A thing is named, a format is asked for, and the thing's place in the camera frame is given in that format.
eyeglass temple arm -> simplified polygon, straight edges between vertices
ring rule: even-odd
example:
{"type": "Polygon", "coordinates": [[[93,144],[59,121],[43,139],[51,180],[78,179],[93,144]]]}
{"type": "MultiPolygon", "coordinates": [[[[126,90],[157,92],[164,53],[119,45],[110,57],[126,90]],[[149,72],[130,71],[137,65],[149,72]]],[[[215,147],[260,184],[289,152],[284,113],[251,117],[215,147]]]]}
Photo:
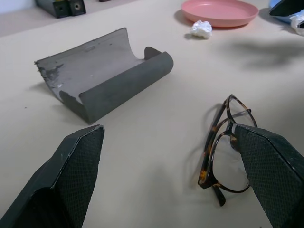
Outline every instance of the eyeglass temple arm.
{"type": "Polygon", "coordinates": [[[219,205],[220,205],[221,207],[223,207],[224,204],[226,203],[226,198],[225,198],[224,194],[222,193],[222,191],[219,189],[218,186],[214,186],[214,185],[213,185],[212,188],[213,188],[213,190],[214,190],[215,195],[216,195],[217,198],[218,198],[219,205]]]}

pink plate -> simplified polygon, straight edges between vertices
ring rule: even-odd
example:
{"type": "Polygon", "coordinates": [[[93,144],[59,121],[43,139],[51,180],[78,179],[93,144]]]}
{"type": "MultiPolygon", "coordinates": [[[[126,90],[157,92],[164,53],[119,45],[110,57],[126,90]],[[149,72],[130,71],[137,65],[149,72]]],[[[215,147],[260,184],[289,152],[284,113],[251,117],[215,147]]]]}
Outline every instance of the pink plate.
{"type": "Polygon", "coordinates": [[[258,15],[258,8],[238,0],[189,0],[182,11],[191,21],[209,21],[213,27],[236,27],[248,24],[258,15]]]}

eyeglasses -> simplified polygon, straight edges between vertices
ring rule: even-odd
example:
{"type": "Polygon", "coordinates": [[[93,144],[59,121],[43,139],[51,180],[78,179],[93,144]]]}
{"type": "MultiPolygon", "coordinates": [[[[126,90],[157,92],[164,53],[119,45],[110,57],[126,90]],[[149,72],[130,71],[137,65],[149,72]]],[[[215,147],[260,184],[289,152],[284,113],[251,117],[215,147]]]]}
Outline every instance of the eyeglasses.
{"type": "Polygon", "coordinates": [[[224,101],[207,136],[198,182],[203,189],[213,188],[220,206],[226,203],[220,188],[232,193],[242,193],[249,188],[244,165],[237,150],[237,139],[233,134],[234,126],[238,123],[257,127],[251,109],[234,95],[230,95],[224,101]],[[225,110],[227,118],[220,122],[225,110]]]}

white plastic bag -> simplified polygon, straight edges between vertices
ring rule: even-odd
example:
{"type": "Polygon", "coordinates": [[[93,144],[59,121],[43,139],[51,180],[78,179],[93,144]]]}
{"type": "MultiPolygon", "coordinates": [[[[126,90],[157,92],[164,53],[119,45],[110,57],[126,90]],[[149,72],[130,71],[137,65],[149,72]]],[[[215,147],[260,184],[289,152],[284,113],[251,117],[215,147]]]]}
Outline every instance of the white plastic bag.
{"type": "Polygon", "coordinates": [[[296,31],[297,34],[300,36],[304,36],[304,28],[298,28],[298,25],[304,21],[304,14],[299,16],[292,16],[290,18],[291,20],[291,27],[296,31]]]}

tortoiseshell glasses frame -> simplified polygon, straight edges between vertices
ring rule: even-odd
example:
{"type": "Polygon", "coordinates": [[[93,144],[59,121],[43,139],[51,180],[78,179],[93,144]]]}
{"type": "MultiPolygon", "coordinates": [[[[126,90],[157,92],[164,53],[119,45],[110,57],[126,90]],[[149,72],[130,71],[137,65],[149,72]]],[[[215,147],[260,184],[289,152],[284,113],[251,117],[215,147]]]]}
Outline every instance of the tortoiseshell glasses frame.
{"type": "Polygon", "coordinates": [[[212,127],[211,130],[207,136],[207,140],[206,140],[206,144],[205,144],[205,148],[204,148],[204,161],[203,161],[203,165],[200,171],[200,175],[199,175],[199,182],[198,184],[203,188],[203,189],[207,189],[209,187],[212,187],[218,200],[219,200],[219,204],[222,207],[225,202],[226,202],[226,198],[223,195],[223,193],[221,192],[220,188],[232,193],[242,193],[244,191],[246,191],[249,188],[249,183],[247,184],[247,186],[243,189],[243,190],[239,190],[239,191],[235,191],[232,190],[230,188],[225,187],[224,185],[222,185],[214,176],[213,174],[213,159],[214,159],[214,153],[215,153],[215,149],[216,146],[219,142],[219,140],[221,139],[222,136],[227,135],[230,137],[230,145],[231,147],[237,151],[236,149],[236,138],[235,135],[232,132],[233,129],[233,125],[237,124],[237,122],[234,120],[234,118],[238,117],[238,116],[242,116],[242,115],[249,115],[249,117],[251,118],[253,125],[255,127],[257,127],[257,123],[255,121],[255,119],[253,118],[252,114],[251,114],[251,109],[248,109],[242,102],[240,102],[240,100],[238,100],[234,95],[230,95],[223,103],[221,109],[219,110],[216,118],[214,119],[213,123],[212,123],[212,127]],[[243,112],[239,112],[237,114],[232,115],[231,111],[230,111],[230,102],[232,100],[237,101],[243,108],[244,111],[243,112]],[[223,115],[225,109],[227,110],[227,118],[224,119],[223,121],[221,121],[219,123],[219,120],[221,118],[221,116],[223,115]],[[217,139],[216,135],[218,134],[219,129],[221,128],[221,126],[225,123],[228,123],[226,130],[221,133],[217,139]]]}

